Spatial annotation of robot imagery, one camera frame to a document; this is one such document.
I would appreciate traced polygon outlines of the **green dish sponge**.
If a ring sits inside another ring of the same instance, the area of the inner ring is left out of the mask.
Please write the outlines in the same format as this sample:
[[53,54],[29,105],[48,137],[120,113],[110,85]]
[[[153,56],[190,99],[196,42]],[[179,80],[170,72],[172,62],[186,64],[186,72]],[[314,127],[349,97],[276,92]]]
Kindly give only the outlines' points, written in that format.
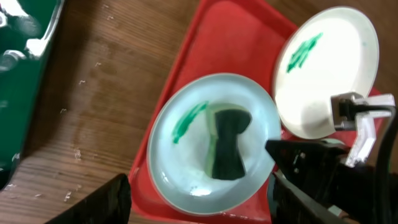
[[251,123],[250,112],[231,103],[214,103],[207,107],[206,124],[210,143],[205,174],[217,180],[236,180],[246,175],[239,152],[238,137]]

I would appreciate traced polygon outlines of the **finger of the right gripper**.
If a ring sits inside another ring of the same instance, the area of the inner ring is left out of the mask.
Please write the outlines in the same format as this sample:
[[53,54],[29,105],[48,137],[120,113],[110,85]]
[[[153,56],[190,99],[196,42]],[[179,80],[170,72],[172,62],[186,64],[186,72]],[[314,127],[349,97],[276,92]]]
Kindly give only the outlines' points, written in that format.
[[269,176],[267,201],[272,224],[346,223],[351,219],[342,208],[317,202],[279,170]]
[[347,155],[344,145],[325,141],[268,140],[265,149],[297,187],[326,185],[340,159]]

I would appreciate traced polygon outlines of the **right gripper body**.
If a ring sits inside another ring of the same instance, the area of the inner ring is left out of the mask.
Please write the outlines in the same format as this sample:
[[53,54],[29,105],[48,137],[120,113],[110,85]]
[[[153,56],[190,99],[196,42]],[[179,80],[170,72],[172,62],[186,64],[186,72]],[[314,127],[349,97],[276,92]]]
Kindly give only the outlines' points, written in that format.
[[319,187],[299,187],[323,205],[336,205],[360,223],[374,223],[374,167],[339,163],[331,180]]

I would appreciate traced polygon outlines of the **light blue plate left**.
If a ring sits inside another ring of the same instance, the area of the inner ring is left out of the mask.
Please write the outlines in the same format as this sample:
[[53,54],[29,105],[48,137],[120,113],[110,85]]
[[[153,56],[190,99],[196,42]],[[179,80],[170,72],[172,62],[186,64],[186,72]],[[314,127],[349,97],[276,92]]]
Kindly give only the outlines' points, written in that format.
[[[242,106],[252,116],[238,137],[246,170],[240,179],[205,174],[210,143],[205,110],[214,103]],[[237,207],[263,185],[275,164],[266,142],[280,138],[279,114],[265,89],[242,75],[218,73],[185,85],[164,105],[150,132],[147,164],[157,190],[174,208],[213,215]]]

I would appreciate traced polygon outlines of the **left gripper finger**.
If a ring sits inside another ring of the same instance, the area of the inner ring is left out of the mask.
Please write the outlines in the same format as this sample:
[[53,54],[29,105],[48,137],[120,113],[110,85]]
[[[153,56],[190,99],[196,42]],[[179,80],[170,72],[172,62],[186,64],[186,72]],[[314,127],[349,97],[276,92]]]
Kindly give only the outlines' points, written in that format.
[[118,174],[46,224],[127,224],[131,205],[127,175]]

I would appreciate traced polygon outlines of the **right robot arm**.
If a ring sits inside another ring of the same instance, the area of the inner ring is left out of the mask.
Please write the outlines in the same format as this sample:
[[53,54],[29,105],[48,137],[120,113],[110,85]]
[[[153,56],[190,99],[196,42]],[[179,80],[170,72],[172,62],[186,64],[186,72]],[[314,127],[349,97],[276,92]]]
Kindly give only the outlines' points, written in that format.
[[265,149],[279,168],[267,188],[272,223],[344,223],[332,205],[359,223],[375,223],[374,167],[344,165],[347,146],[268,140]]

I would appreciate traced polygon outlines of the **white round plate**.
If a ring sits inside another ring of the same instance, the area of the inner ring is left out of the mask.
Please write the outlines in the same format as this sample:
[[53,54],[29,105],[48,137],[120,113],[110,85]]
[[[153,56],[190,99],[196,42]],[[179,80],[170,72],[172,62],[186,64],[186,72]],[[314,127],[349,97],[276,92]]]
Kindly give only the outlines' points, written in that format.
[[377,75],[379,41],[361,11],[332,7],[311,17],[285,44],[274,70],[274,101],[284,127],[303,139],[335,132],[330,98],[368,96]]

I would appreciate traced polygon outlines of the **black tray with green water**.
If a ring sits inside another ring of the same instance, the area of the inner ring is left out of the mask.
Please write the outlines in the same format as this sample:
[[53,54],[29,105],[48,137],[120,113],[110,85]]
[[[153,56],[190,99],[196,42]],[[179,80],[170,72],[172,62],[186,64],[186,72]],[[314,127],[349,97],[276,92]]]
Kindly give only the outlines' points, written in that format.
[[1,0],[1,188],[24,150],[65,0]]

